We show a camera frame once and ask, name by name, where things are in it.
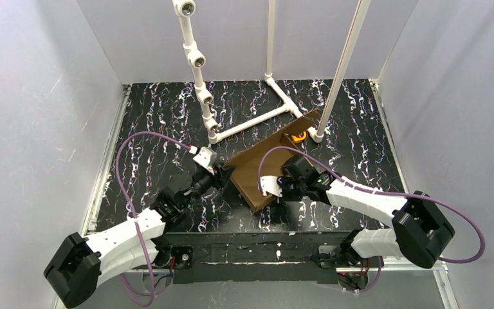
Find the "brown cardboard box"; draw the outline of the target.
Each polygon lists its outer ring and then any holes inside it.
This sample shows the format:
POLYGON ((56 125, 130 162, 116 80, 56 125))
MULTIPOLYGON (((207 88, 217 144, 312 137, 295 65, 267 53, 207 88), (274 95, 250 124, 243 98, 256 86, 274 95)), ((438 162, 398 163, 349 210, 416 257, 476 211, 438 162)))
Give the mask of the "brown cardboard box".
POLYGON ((294 149, 297 146, 290 138, 291 135, 299 135, 314 126, 320 120, 320 114, 312 109, 302 117, 290 122, 269 137, 261 140, 232 156, 226 165, 234 166, 231 181, 241 196, 245 199, 253 212, 259 212, 265 206, 275 200, 274 196, 263 196, 258 188, 257 180, 261 176, 282 176, 282 165, 295 155, 294 152, 285 149, 277 149, 270 153, 258 173, 260 162, 263 156, 272 148, 277 146, 287 146, 294 149))

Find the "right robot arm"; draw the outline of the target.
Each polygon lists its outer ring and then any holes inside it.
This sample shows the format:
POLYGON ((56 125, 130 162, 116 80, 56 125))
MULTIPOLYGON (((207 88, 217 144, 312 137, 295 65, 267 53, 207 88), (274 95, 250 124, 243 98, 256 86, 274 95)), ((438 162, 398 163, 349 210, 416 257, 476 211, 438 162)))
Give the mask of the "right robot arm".
POLYGON ((421 268, 432 268, 455 230, 437 205, 419 191, 417 198, 391 196, 351 182, 339 174, 319 172, 301 155, 282 166, 284 175, 276 184, 280 198, 300 201, 308 197, 330 206, 367 215, 384 224, 384 229, 353 230, 340 244, 338 259, 353 265, 378 256, 407 258, 421 268))

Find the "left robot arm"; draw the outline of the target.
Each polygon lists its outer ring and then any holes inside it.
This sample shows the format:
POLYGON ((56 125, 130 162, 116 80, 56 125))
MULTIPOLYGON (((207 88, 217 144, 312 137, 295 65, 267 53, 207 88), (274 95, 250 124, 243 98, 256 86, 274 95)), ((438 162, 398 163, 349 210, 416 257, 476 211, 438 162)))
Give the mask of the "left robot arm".
POLYGON ((226 187, 235 166, 217 162, 213 172, 198 167, 194 174, 180 171, 136 219, 102 232, 65 237, 44 269, 44 277, 66 308, 89 299, 102 283, 169 251, 164 233, 178 225, 186 209, 209 189, 226 187))

